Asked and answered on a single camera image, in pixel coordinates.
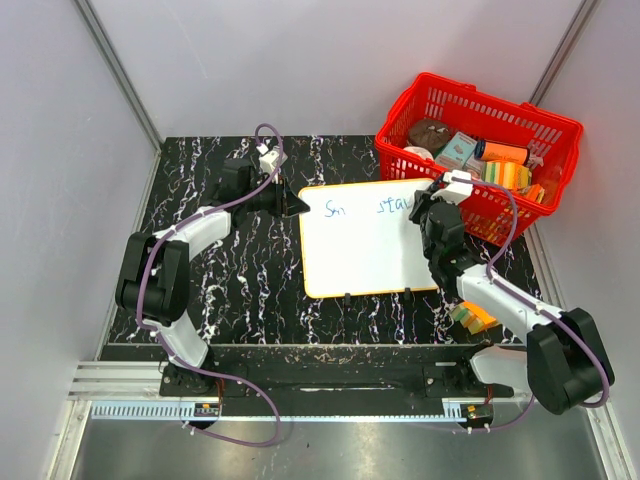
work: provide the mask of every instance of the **white connector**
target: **white connector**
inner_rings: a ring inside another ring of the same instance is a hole
[[[260,168],[264,173],[271,174],[278,164],[278,157],[280,156],[280,148],[276,145],[273,149],[268,150],[265,153],[262,153],[260,147],[258,147],[258,151],[261,153],[260,155]],[[282,152],[282,163],[287,160],[287,154]]]
[[[264,155],[265,153],[267,153],[269,151],[269,147],[267,145],[265,145],[264,143],[261,143],[260,145],[258,145],[256,147],[256,150],[258,150],[258,152],[260,152],[260,155]]]
[[[471,181],[471,174],[460,170],[446,172],[443,180],[445,183],[448,183],[448,185],[434,193],[431,198],[442,197],[445,202],[453,203],[455,205],[458,205],[463,200],[469,198],[473,193],[473,185],[469,183],[456,182],[456,178]]]

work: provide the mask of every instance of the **black marble surface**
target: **black marble surface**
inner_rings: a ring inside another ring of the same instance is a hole
[[[308,185],[379,180],[371,136],[287,137],[289,160],[283,174],[295,192]],[[217,181],[225,158],[257,162],[252,138],[189,137],[167,139],[143,220],[143,230],[165,229],[199,206],[207,182]],[[497,247],[468,237],[485,259]],[[539,296],[524,238],[497,263],[514,284]],[[345,311],[342,299],[311,299],[302,277],[298,219],[276,220],[266,213],[247,221],[191,263],[189,315],[211,344],[443,344],[476,343],[487,338],[508,343],[502,327],[470,335],[448,312],[458,302],[439,291],[354,297]],[[108,342],[150,344],[133,317],[118,311]]]

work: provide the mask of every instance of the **metal floor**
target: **metal floor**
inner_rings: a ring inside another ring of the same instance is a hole
[[[496,424],[517,412],[511,404],[496,409]],[[261,440],[272,434],[273,425],[222,422],[212,429]],[[556,417],[536,406],[524,423],[491,435],[397,423],[296,423],[285,424],[284,432],[280,445],[255,449],[190,436],[177,422],[89,420],[73,478],[606,478],[582,409]]]

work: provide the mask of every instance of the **small box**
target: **small box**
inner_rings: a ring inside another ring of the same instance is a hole
[[[476,143],[473,138],[458,132],[436,157],[436,163],[451,170],[464,170],[464,165],[473,155]]]
[[[467,160],[467,163],[464,164],[463,170],[469,172],[474,179],[482,180],[485,165],[482,160],[478,160],[472,155]]]

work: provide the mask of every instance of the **brown object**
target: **brown object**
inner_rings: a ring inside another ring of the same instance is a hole
[[[438,120],[424,118],[409,129],[409,143],[429,150],[434,156],[449,140],[449,127]]]

